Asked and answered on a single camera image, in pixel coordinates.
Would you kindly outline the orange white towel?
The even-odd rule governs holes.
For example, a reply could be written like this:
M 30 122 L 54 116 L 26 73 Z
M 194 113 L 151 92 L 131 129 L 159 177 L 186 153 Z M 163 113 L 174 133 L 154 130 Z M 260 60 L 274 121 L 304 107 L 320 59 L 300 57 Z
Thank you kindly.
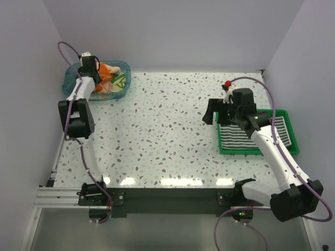
M 100 82 L 96 85 L 93 93 L 110 93 L 113 88 L 111 80 L 114 74 L 105 63 L 96 63 L 96 67 L 100 77 Z

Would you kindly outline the green white striped towel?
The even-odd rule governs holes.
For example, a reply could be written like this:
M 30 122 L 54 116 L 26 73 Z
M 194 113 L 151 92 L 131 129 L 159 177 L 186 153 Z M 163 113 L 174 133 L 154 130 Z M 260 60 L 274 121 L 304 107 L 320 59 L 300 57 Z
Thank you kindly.
M 283 116 L 275 118 L 275 126 L 278 132 L 277 138 L 280 138 L 283 144 L 289 148 L 293 145 L 293 140 L 289 135 L 288 126 Z M 254 142 L 252 133 L 247 134 L 238 125 L 219 126 L 219 139 L 223 150 L 259 150 Z

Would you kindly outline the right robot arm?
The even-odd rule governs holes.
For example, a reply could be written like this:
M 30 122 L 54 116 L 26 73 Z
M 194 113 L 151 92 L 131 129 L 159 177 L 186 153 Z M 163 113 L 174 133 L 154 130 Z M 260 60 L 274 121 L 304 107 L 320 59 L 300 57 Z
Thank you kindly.
M 212 124 L 216 113 L 221 126 L 237 125 L 260 149 L 278 183 L 278 188 L 270 191 L 249 181 L 233 192 L 235 203 L 259 202 L 270 207 L 281 222 L 314 212 L 323 192 L 321 182 L 311 180 L 298 166 L 272 125 L 273 119 L 266 111 L 257 110 L 251 89 L 235 89 L 232 100 L 228 104 L 222 99 L 209 99 L 202 121 Z

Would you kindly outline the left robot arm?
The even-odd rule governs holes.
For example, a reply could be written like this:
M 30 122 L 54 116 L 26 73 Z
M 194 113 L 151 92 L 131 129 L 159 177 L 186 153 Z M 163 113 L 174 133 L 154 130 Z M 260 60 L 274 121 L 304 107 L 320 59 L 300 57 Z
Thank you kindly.
M 103 175 L 97 165 L 93 149 L 95 122 L 88 101 L 96 85 L 101 81 L 97 67 L 97 57 L 85 52 L 79 56 L 80 67 L 75 86 L 66 100 L 58 103 L 64 139 L 78 143 L 81 160 L 88 181 L 82 185 L 79 196 L 81 206 L 111 207 L 111 198 L 106 190 Z

